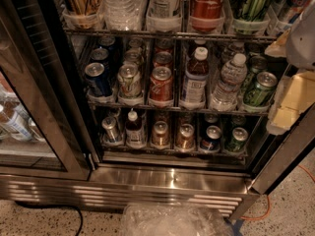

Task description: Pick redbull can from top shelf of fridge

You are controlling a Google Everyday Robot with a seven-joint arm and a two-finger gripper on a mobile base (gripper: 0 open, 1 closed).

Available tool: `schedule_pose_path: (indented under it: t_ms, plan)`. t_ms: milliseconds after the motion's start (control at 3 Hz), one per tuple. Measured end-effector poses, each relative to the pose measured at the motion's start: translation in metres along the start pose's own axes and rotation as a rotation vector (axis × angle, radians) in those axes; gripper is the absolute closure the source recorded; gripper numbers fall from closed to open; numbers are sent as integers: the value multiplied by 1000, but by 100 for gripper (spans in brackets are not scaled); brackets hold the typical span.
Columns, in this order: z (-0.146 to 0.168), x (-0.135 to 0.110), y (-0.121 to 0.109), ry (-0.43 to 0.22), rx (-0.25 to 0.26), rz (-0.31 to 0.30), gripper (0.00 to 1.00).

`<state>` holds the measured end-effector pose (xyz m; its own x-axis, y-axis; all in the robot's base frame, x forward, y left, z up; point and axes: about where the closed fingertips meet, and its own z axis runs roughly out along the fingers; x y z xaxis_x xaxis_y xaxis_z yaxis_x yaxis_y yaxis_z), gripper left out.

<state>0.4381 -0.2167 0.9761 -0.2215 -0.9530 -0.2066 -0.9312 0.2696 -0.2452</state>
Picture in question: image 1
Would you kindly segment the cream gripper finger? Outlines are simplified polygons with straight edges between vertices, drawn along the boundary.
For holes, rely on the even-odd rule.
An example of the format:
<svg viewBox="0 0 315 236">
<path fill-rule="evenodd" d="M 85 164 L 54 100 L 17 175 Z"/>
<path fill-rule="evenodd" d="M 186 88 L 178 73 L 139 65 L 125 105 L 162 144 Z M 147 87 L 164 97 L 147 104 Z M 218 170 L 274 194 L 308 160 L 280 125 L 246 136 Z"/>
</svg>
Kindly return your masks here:
<svg viewBox="0 0 315 236">
<path fill-rule="evenodd" d="M 314 102 L 314 72 L 302 70 L 292 77 L 283 76 L 268 115 L 268 133 L 276 136 L 284 134 Z"/>
<path fill-rule="evenodd" d="M 287 29 L 282 33 L 272 44 L 265 49 L 265 54 L 271 57 L 280 58 L 286 56 L 285 45 L 290 33 L 290 29 Z"/>
</svg>

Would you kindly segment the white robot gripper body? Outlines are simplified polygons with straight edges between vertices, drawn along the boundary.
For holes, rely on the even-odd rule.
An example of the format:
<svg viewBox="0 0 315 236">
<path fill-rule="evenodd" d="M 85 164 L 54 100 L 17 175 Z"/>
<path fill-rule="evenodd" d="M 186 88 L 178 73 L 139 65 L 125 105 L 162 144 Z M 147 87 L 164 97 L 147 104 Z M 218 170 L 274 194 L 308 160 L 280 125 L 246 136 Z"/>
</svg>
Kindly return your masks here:
<svg viewBox="0 0 315 236">
<path fill-rule="evenodd" d="M 285 51 L 289 64 L 299 69 L 315 70 L 315 0 L 290 28 Z"/>
</svg>

